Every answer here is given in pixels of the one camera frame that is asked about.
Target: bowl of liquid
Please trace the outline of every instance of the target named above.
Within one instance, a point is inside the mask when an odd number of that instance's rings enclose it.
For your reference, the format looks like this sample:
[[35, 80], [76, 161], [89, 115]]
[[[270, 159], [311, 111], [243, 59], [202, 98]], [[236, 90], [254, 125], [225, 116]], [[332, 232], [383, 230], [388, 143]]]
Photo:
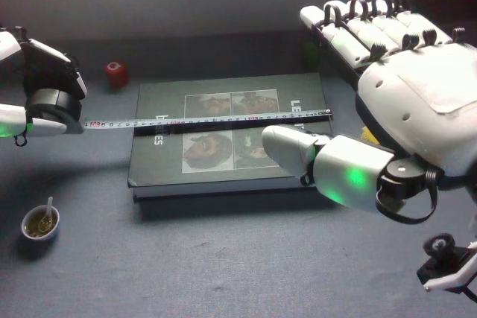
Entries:
[[58, 233], [58, 224], [60, 223], [60, 214], [58, 210], [51, 207], [51, 226], [48, 230], [42, 232], [38, 229], [38, 224], [46, 215], [46, 205], [40, 205], [31, 209], [23, 218], [22, 233], [26, 238], [33, 241], [44, 241], [53, 238]]

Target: screw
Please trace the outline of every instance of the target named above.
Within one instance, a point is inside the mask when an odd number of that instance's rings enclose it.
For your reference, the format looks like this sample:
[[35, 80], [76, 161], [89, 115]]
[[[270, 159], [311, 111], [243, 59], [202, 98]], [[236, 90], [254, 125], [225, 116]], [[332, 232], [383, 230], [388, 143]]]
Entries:
[[436, 241], [432, 243], [432, 249], [434, 251], [439, 251], [442, 249], [446, 244], [446, 241], [443, 238], [438, 238]]

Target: book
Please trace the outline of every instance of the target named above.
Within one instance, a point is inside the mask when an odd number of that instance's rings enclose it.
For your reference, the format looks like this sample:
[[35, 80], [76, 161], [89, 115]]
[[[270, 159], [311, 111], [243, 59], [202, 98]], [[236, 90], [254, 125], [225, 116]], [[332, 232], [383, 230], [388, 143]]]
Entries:
[[[320, 75], [146, 83], [136, 118], [198, 118], [326, 109]], [[331, 135], [328, 120], [295, 124]], [[152, 135], [135, 132], [128, 186], [135, 201], [152, 197], [299, 188], [300, 181], [268, 158], [263, 127]]]

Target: gray tablecloth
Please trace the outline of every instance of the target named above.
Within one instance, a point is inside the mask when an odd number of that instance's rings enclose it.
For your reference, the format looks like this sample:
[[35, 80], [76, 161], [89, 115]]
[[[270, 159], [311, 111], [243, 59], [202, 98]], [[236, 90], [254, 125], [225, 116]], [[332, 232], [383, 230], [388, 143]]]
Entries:
[[[295, 34], [56, 44], [77, 55], [87, 118], [130, 118], [139, 83], [302, 70]], [[102, 66], [126, 60], [112, 93]], [[351, 88], [323, 73], [333, 130], [359, 136]], [[0, 102], [23, 104], [22, 84]], [[132, 132], [0, 141], [0, 317], [475, 317], [464, 296], [426, 293], [422, 243], [451, 232], [461, 246], [476, 210], [464, 191], [440, 195], [429, 222], [404, 226], [317, 192], [237, 194], [134, 205]], [[21, 239], [22, 216], [54, 197], [60, 234]], [[426, 196], [416, 200], [424, 206]]]

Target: robotic hand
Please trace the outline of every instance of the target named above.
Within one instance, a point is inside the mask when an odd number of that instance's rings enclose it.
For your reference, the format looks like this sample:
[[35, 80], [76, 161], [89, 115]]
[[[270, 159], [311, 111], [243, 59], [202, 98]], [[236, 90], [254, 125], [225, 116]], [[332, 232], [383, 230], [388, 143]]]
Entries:
[[[477, 203], [477, 49], [462, 42], [464, 29], [451, 38], [412, 13], [411, 0], [370, 6], [329, 1], [324, 12], [305, 7], [300, 15], [356, 91], [356, 110], [380, 145], [269, 126], [262, 134], [266, 153], [335, 202], [400, 223], [427, 220], [439, 190], [465, 187]], [[399, 213], [424, 190], [431, 197], [427, 215]], [[418, 271], [425, 289], [465, 293], [477, 302], [467, 288], [477, 276], [477, 242], [455, 247], [442, 234], [424, 249], [431, 256]]]
[[26, 37], [26, 30], [0, 25], [0, 82], [23, 77], [25, 107], [0, 104], [0, 137], [14, 137], [16, 145], [28, 136], [83, 132], [81, 103], [87, 90], [77, 62], [68, 55]]

